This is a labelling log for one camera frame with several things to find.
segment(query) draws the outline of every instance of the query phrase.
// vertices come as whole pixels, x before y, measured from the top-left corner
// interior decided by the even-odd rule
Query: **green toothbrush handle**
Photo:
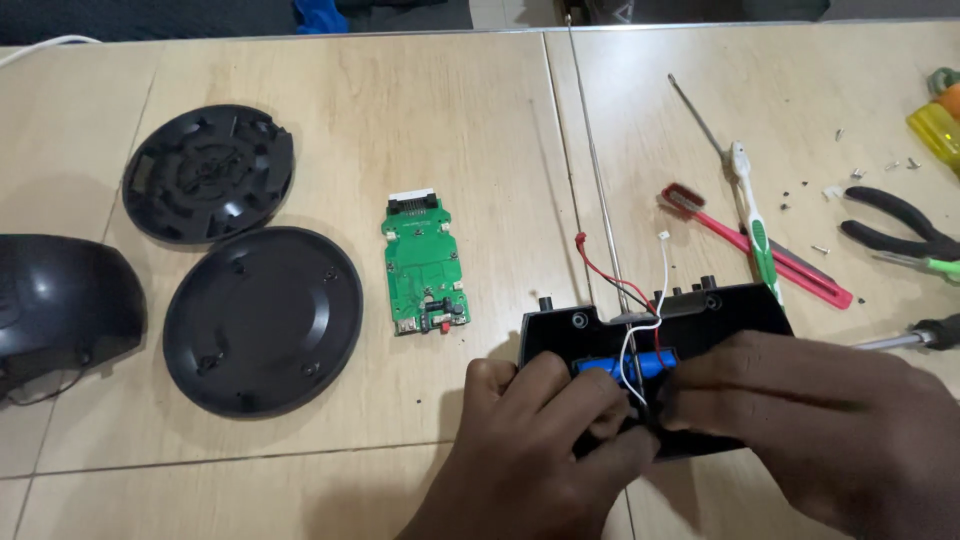
[[[750,232],[753,242],[754,260],[756,261],[756,270],[760,278],[770,287],[770,291],[777,297],[777,302],[783,306],[783,298],[780,295],[780,284],[777,282],[777,266],[774,263],[774,254],[770,250],[770,241],[767,239],[767,232],[763,227],[763,222],[754,220],[750,224]]]

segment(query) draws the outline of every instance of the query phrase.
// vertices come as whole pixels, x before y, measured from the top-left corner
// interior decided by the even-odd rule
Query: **circuit board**
[[[470,322],[450,212],[433,189],[396,193],[381,226],[394,335],[447,333]]]

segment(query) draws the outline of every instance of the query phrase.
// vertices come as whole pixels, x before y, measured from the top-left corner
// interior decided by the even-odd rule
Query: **pliers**
[[[924,241],[895,238],[852,219],[840,224],[840,230],[847,236],[880,251],[882,257],[892,261],[945,272],[952,280],[954,274],[960,274],[960,265],[951,264],[960,260],[960,242],[938,231],[924,213],[913,205],[886,191],[862,185],[847,188],[844,195],[896,217]]]

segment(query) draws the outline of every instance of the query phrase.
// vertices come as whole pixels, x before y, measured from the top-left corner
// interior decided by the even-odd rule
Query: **white cable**
[[[663,307],[663,298],[666,297],[667,279],[669,278],[670,266],[669,264],[667,264],[667,261],[666,261],[666,239],[670,237],[670,233],[668,233],[667,231],[664,231],[658,234],[658,236],[660,237],[660,253],[663,255],[663,289],[662,289],[663,292],[660,294],[660,299],[657,301],[657,311],[654,313],[655,315],[657,315],[657,322],[649,326],[633,327],[627,330],[627,335],[623,337],[623,346],[620,347],[620,377],[623,378],[623,383],[626,384],[627,388],[629,388],[630,391],[634,393],[636,398],[640,400],[643,406],[647,406],[647,401],[644,400],[643,396],[640,395],[638,391],[636,391],[636,388],[633,388],[633,386],[630,385],[630,382],[627,381],[627,372],[623,371],[623,356],[626,355],[627,353],[627,343],[630,342],[630,336],[633,335],[634,332],[642,331],[642,330],[655,330],[655,329],[658,329],[661,324],[663,324],[663,319],[660,318],[660,308]],[[636,380],[640,384],[643,384],[643,375],[640,373],[637,373]]]
[[[94,39],[93,37],[86,37],[86,36],[54,37],[53,39],[47,39],[46,41],[41,41],[40,43],[35,43],[33,45],[30,45],[29,47],[24,47],[19,51],[9,55],[8,57],[5,57],[4,59],[0,59],[0,67],[4,67],[6,65],[14,63],[15,61],[18,61],[23,57],[33,54],[36,51],[39,51],[41,49],[46,49],[47,47],[53,47],[54,45],[60,45],[62,43],[71,43],[74,41],[78,41],[82,43],[100,43],[101,42]]]

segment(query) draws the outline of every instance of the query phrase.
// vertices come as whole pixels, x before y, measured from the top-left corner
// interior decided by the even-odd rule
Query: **finger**
[[[896,356],[746,331],[703,356],[681,362],[670,384],[745,388],[820,405],[844,405],[875,401],[908,370]]]
[[[582,482],[596,497],[616,498],[627,484],[649,470],[660,441],[644,428],[626,430],[577,461]]]
[[[516,365],[506,360],[476,358],[467,366],[464,382],[464,415],[488,411],[507,390],[516,375]]]
[[[626,390],[620,390],[623,397],[627,397]],[[606,441],[616,436],[620,426],[630,413],[630,402],[626,399],[617,400],[613,406],[600,413],[593,423],[587,427],[587,432],[599,441]]]
[[[545,351],[516,374],[501,399],[508,414],[533,416],[570,383],[563,359]]]
[[[667,401],[660,421],[668,430],[734,437],[799,459],[862,454],[873,444],[856,414],[746,390],[681,390]]]
[[[590,368],[577,376],[538,415],[542,436],[569,452],[573,443],[605,411],[627,403],[627,397],[609,373]]]

